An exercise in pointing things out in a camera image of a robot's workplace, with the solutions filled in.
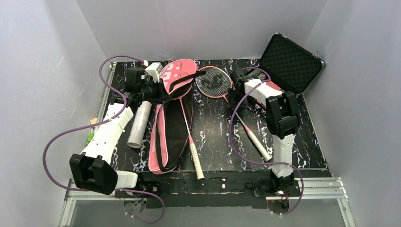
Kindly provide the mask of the white shuttlecock tube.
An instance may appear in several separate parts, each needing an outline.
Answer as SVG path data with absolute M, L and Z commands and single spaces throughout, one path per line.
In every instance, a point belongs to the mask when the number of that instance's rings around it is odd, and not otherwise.
M 131 148 L 140 148 L 143 142 L 145 129 L 148 123 L 152 104 L 149 101 L 142 102 L 137 109 L 127 145 Z

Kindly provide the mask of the pink badminton racket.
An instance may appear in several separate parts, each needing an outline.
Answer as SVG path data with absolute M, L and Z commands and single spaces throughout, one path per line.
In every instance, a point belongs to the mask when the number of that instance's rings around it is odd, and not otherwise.
M 210 98 L 223 98 L 228 103 L 227 94 L 230 88 L 233 88 L 233 82 L 228 74 L 222 69 L 215 66 L 205 66 L 199 69 L 200 72 L 204 72 L 204 75 L 198 76 L 195 79 L 196 85 L 200 92 Z M 257 139 L 255 134 L 249 129 L 244 123 L 239 114 L 236 113 L 236 117 L 245 129 L 248 137 L 253 142 L 254 146 L 260 152 L 264 160 L 270 161 L 272 156 L 263 147 L 261 142 Z
M 200 164 L 200 161 L 199 161 L 199 156 L 198 156 L 198 153 L 197 153 L 197 150 L 196 150 L 196 146 L 195 146 L 195 144 L 193 142 L 193 139 L 192 139 L 192 136 L 191 136 L 191 133 L 190 133 L 189 124 L 188 124 L 185 108 L 184 108 L 183 101 L 182 101 L 182 98 L 184 96 L 186 96 L 191 91 L 191 89 L 192 89 L 192 84 L 188 84 L 188 85 L 182 86 L 181 88 L 179 88 L 178 90 L 175 91 L 175 93 L 173 95 L 173 100 L 178 99 L 180 101 L 184 122 L 185 122 L 186 129 L 187 129 L 188 136 L 189 136 L 189 147 L 190 147 L 190 151 L 191 151 L 192 161 L 193 161 L 193 164 L 194 164 L 194 167 L 195 167 L 197 179 L 201 180 L 201 179 L 204 179 L 204 174 L 203 174 L 203 171 L 202 171 L 202 168 L 201 168 L 201 164 Z

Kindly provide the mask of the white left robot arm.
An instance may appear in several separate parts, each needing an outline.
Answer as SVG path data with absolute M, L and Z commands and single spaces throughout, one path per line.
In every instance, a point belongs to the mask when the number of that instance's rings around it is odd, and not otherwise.
M 115 190 L 136 187 L 138 174 L 130 171 L 114 170 L 111 161 L 114 149 L 124 132 L 124 128 L 134 120 L 129 134 L 129 142 L 138 148 L 145 133 L 152 105 L 144 101 L 136 113 L 124 104 L 110 104 L 105 114 L 105 124 L 97 129 L 94 137 L 80 154 L 73 154 L 70 167 L 75 185 L 82 190 L 89 190 L 110 195 Z

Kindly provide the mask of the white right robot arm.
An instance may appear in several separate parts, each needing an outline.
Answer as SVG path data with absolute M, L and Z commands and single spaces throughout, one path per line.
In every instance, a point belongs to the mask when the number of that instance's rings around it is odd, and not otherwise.
M 267 84 L 270 81 L 268 73 L 257 67 L 252 69 L 259 70 L 267 76 L 267 80 L 262 81 L 258 76 L 246 75 L 243 69 L 230 74 L 234 83 L 234 89 L 229 91 L 230 94 L 234 93 L 235 98 L 233 116 L 249 96 L 260 103 L 265 102 L 267 127 L 273 137 L 272 178 L 293 179 L 293 172 L 296 170 L 292 165 L 293 144 L 301 123 L 296 95 L 291 91 L 283 92 L 271 88 Z

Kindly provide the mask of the pink racket bag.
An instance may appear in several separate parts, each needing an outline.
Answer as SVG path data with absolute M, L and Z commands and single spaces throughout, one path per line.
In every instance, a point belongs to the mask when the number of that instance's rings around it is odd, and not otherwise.
M 191 127 L 193 114 L 193 80 L 178 80 L 194 74 L 198 66 L 192 59 L 179 59 L 168 63 L 160 73 L 166 92 L 173 96 L 188 85 L 189 90 L 181 99 L 156 106 L 155 122 L 151 131 L 148 168 L 160 175 L 174 170 L 189 140 L 187 127 Z

